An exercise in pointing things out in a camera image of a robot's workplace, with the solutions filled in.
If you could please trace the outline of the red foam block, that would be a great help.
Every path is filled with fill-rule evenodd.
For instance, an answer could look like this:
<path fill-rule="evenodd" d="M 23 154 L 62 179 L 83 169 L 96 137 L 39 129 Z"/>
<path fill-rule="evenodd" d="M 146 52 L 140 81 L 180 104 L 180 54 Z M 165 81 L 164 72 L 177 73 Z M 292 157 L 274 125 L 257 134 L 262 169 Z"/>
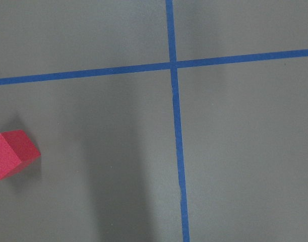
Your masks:
<path fill-rule="evenodd" d="M 21 172 L 40 156 L 23 130 L 0 133 L 0 180 Z"/>

